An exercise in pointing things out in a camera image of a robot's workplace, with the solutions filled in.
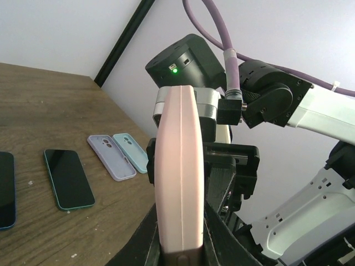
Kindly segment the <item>purple phone case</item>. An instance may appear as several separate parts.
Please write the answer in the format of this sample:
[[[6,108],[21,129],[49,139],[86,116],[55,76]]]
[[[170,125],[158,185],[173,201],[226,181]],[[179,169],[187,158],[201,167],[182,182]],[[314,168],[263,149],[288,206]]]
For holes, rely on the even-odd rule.
[[[114,181],[125,181],[136,176],[135,168],[109,135],[90,135],[87,142]]]

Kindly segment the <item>light blue phone case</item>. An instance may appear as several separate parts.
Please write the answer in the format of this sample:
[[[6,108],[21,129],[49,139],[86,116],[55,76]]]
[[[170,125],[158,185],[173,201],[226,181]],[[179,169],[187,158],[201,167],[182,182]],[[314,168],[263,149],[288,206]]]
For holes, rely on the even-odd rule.
[[[113,140],[139,173],[147,173],[148,156],[130,134],[114,134]]]

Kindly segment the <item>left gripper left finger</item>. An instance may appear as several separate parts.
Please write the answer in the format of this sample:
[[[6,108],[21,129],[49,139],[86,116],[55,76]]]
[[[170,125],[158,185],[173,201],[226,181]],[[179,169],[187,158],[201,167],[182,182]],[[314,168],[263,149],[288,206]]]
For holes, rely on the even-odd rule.
[[[163,265],[155,206],[150,208],[127,244],[106,265]]]

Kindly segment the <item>pink phone case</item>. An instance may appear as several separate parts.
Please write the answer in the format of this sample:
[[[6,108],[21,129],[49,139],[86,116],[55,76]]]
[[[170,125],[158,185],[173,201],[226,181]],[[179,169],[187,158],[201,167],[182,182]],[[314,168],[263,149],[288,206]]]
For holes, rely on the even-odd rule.
[[[165,265],[199,265],[204,231],[204,156],[192,86],[173,86],[156,135],[155,203]]]

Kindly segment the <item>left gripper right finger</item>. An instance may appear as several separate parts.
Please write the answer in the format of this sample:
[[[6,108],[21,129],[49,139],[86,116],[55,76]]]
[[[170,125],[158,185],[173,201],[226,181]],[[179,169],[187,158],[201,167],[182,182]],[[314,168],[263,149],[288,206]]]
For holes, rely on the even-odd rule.
[[[204,207],[202,265],[261,265],[234,237],[209,204]]]

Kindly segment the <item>phone from purple case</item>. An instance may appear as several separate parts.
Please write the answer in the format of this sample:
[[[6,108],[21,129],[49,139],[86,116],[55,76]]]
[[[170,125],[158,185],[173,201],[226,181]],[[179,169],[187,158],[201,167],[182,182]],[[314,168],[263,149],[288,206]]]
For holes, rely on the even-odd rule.
[[[46,149],[44,161],[57,207],[61,211],[94,206],[94,194],[77,152]]]

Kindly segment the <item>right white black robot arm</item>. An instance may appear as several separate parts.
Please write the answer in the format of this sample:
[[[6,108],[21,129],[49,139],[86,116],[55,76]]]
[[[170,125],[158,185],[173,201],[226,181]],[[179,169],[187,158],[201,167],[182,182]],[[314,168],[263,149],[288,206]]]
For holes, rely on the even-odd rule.
[[[354,206],[354,104],[343,95],[259,60],[232,68],[207,42],[189,34],[145,67],[159,91],[153,112],[158,128],[149,162],[157,200],[160,243],[167,255],[202,245],[206,193],[203,151],[233,150],[217,142],[217,128],[230,132],[244,121],[310,130],[338,140],[326,165],[276,211],[247,227],[253,250],[276,260],[300,237]]]

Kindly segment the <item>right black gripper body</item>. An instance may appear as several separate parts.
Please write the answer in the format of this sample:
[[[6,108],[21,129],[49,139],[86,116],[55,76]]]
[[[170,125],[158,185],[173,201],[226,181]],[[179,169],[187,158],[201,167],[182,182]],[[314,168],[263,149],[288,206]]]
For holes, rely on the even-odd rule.
[[[151,139],[146,152],[158,213],[200,212],[204,201],[217,213],[238,211],[256,186],[256,146],[178,137]]]

